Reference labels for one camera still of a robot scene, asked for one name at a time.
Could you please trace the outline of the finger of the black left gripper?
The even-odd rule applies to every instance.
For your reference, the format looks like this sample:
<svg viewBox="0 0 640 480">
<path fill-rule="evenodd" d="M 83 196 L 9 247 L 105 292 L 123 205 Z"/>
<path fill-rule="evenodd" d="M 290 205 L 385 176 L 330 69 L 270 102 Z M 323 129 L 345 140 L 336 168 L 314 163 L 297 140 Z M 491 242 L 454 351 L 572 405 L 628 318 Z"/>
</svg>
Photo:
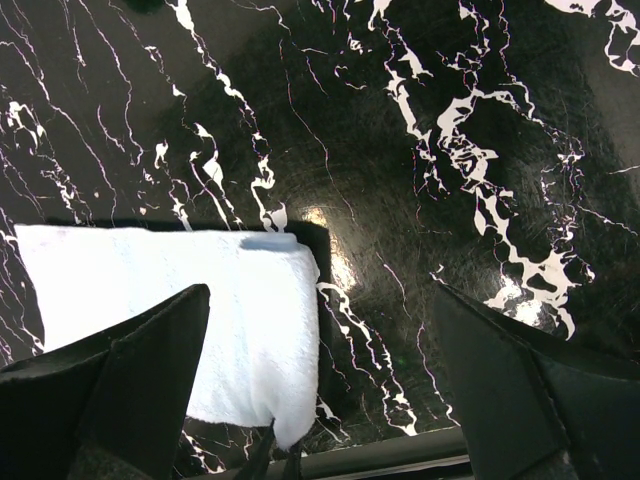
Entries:
<svg viewBox="0 0 640 480">
<path fill-rule="evenodd" d="M 275 440 L 274 421 L 260 441 L 257 450 L 235 474 L 234 480 L 262 480 L 269 467 L 270 452 Z"/>
<path fill-rule="evenodd" d="M 301 459 L 303 441 L 300 440 L 290 447 L 282 474 L 282 480 L 303 480 Z"/>
</svg>

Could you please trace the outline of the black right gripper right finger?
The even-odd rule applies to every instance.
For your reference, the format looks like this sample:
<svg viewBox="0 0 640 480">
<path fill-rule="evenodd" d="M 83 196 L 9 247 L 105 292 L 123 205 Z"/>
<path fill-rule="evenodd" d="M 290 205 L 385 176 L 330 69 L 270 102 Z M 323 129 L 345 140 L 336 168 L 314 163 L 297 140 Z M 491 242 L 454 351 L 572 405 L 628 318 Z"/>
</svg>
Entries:
<svg viewBox="0 0 640 480">
<path fill-rule="evenodd" d="M 432 324 L 478 479 L 636 479 L 639 366 L 441 285 Z"/>
</svg>

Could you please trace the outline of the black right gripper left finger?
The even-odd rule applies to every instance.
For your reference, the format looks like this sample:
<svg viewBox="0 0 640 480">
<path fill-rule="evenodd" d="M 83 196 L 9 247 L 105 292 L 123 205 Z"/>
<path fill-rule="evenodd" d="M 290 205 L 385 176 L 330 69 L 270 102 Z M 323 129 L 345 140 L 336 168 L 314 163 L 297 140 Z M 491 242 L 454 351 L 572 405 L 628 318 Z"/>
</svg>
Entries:
<svg viewBox="0 0 640 480">
<path fill-rule="evenodd" d="M 192 285 L 84 339 L 1 370 L 1 476 L 66 479 L 97 453 L 168 479 L 200 360 L 209 288 Z"/>
</svg>

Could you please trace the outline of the light blue towel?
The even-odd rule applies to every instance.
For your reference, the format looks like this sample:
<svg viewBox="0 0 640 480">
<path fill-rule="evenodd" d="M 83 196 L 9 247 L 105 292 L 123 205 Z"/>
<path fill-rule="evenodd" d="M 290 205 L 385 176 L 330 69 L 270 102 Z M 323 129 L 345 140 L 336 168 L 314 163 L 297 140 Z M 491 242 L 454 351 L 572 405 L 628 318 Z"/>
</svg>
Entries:
<svg viewBox="0 0 640 480">
<path fill-rule="evenodd" d="M 291 233 L 155 232 L 19 224 L 46 352 L 62 352 L 165 306 L 191 354 L 194 420 L 269 427 L 287 450 L 311 429 L 319 377 L 319 270 Z"/>
</svg>

